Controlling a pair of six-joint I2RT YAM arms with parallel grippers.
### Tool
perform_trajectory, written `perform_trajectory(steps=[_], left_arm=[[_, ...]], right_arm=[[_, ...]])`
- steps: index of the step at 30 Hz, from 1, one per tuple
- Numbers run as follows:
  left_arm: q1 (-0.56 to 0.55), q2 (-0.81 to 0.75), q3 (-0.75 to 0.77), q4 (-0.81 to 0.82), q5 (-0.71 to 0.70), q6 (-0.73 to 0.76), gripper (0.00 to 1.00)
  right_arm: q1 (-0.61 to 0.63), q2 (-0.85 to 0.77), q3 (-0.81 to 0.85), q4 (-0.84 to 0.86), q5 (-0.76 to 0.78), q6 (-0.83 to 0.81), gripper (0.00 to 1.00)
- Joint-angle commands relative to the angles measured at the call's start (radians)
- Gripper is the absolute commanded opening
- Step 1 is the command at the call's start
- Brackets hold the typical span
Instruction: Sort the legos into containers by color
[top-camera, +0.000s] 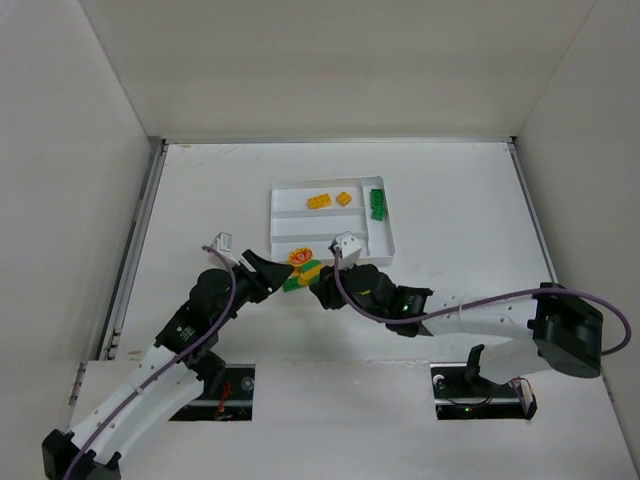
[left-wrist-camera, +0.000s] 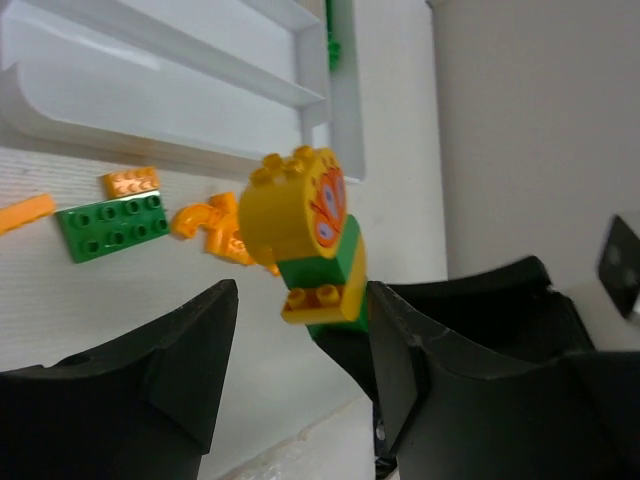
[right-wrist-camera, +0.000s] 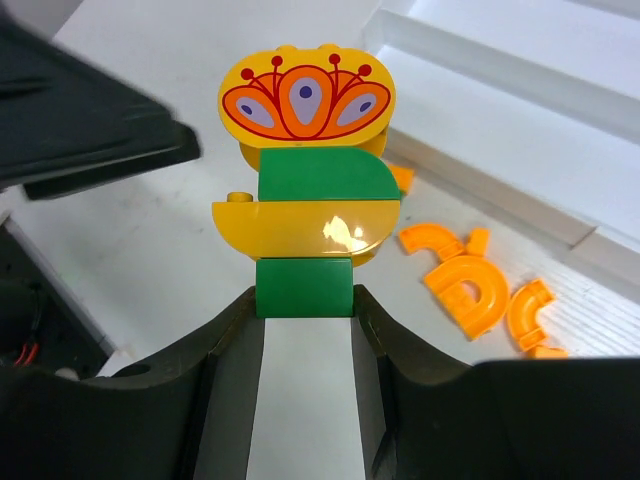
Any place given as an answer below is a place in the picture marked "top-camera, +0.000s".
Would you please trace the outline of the green lego plate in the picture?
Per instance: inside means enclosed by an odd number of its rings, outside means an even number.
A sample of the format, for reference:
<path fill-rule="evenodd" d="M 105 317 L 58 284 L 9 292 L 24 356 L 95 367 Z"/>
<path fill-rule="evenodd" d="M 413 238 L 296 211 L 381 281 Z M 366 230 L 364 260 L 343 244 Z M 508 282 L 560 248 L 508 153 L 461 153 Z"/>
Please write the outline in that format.
<path fill-rule="evenodd" d="M 383 189 L 374 188 L 370 191 L 371 218 L 384 221 L 387 215 L 386 197 Z"/>

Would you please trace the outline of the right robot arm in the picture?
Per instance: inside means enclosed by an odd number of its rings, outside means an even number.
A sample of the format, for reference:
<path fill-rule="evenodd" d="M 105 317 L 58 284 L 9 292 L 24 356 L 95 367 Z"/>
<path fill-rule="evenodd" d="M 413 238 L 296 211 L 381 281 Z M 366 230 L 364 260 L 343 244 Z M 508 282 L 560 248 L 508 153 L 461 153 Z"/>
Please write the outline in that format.
<path fill-rule="evenodd" d="M 469 376 L 494 384 L 544 370 L 576 378 L 601 373 L 602 313 L 554 283 L 462 303 L 429 288 L 396 285 L 373 265 L 356 265 L 322 268 L 310 290 L 324 309 L 349 305 L 403 337 L 498 339 L 474 346 L 467 359 Z"/>

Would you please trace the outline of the flower lego stack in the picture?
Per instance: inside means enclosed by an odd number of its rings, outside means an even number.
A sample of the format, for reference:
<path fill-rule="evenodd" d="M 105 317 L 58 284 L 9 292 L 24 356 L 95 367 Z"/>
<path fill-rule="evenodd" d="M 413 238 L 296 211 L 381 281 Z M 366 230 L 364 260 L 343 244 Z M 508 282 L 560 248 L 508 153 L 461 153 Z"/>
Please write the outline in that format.
<path fill-rule="evenodd" d="M 283 285 L 285 292 L 309 287 L 316 283 L 323 268 L 323 264 L 314 257 L 314 253 L 309 247 L 293 250 L 288 256 L 287 263 L 294 270 Z"/>

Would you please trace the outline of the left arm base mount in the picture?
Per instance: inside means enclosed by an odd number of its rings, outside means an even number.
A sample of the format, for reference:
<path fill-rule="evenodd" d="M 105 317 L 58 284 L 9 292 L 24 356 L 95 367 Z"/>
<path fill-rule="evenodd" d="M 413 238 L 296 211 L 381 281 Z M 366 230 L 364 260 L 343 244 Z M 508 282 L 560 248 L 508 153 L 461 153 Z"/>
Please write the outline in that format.
<path fill-rule="evenodd" d="M 253 416 L 255 365 L 228 364 L 210 352 L 196 368 L 204 390 L 176 412 L 172 422 L 245 422 Z"/>

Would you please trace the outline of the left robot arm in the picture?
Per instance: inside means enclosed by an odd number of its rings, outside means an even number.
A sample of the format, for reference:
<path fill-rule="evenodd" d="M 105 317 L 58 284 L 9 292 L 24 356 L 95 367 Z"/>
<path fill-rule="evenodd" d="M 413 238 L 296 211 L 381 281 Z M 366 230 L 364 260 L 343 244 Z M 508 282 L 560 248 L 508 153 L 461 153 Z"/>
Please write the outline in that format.
<path fill-rule="evenodd" d="M 42 442 L 49 479 L 118 479 L 120 463 L 152 428 L 215 390 L 226 364 L 212 348 L 220 329 L 247 303 L 280 289 L 294 269 L 251 250 L 240 260 L 217 256 L 188 299 L 156 336 L 130 376 L 82 422 L 52 430 Z"/>

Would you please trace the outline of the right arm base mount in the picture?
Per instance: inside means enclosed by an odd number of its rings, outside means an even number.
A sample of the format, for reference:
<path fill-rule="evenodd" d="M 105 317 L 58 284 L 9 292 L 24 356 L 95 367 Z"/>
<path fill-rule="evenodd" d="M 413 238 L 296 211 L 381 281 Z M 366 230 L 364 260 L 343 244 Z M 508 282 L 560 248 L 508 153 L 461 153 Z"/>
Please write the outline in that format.
<path fill-rule="evenodd" d="M 430 367 L 435 412 L 438 420 L 530 421 L 538 402 L 528 379 L 515 377 L 504 384 L 479 375 L 483 345 L 473 347 L 466 364 L 436 363 Z"/>

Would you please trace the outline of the small yellow lego brick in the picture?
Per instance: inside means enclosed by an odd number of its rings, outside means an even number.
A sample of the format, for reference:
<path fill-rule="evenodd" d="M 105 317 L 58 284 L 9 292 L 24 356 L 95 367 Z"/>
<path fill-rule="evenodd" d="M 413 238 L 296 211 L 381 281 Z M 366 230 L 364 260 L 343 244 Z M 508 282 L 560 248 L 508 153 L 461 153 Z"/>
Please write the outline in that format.
<path fill-rule="evenodd" d="M 347 192 L 341 192 L 337 197 L 336 197 L 336 201 L 337 203 L 342 206 L 345 207 L 347 206 L 351 201 L 352 201 L 352 197 L 349 193 Z"/>

